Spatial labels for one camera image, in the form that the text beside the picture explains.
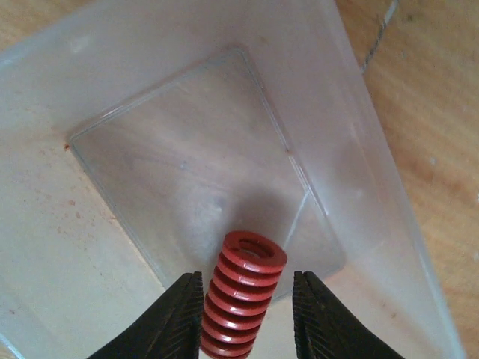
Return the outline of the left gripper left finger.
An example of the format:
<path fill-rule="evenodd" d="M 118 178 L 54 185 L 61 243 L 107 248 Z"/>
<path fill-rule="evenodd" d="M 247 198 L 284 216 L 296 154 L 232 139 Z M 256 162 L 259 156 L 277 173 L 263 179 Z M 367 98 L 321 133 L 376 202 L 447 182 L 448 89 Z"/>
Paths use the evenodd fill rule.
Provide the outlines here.
<path fill-rule="evenodd" d="M 125 331 L 90 357 L 197 358 L 202 313 L 202 274 L 185 273 Z"/>

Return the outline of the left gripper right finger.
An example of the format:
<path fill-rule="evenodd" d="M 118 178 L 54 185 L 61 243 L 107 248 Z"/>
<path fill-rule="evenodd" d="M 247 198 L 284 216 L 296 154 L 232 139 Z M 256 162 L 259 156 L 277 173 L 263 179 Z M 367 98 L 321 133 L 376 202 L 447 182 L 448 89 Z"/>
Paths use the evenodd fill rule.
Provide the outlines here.
<path fill-rule="evenodd" d="M 293 276 L 298 358 L 400 358 L 364 326 L 312 271 Z"/>

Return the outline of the translucent plastic spring bin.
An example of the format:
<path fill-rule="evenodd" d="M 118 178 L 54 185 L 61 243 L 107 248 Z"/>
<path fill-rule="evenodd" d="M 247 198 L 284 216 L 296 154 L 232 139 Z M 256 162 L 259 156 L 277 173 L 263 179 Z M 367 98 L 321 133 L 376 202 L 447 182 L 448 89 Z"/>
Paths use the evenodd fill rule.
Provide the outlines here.
<path fill-rule="evenodd" d="M 225 234 L 313 271 L 405 358 L 464 358 L 333 1 L 99 1 L 1 54 L 1 341 L 85 358 Z"/>

